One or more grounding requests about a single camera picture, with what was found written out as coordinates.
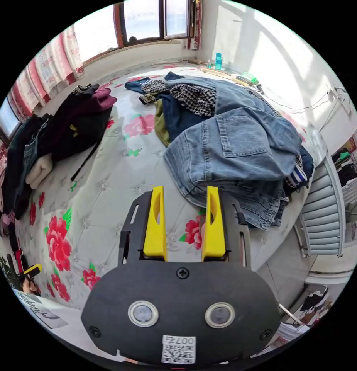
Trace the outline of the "person's left hand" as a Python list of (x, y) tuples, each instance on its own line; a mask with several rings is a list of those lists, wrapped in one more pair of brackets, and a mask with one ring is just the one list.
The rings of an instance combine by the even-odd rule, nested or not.
[(22, 291), (26, 294), (32, 294), (32, 295), (36, 295), (36, 296), (41, 295), (41, 293), (40, 293), (38, 287), (36, 286), (36, 284), (34, 283), (34, 281), (28, 280), (28, 279), (24, 279), (24, 281), (22, 283)]

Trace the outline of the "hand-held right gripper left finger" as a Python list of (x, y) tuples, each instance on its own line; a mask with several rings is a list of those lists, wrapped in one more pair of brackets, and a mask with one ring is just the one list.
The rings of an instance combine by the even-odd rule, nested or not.
[(148, 210), (143, 254), (146, 258), (167, 261), (164, 187), (153, 187)]

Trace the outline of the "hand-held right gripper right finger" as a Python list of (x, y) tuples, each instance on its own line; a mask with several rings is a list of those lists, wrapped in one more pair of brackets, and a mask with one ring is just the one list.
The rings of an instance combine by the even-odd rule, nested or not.
[(220, 190), (214, 186), (207, 186), (204, 227), (201, 260), (204, 262), (224, 258), (226, 254), (226, 243)]

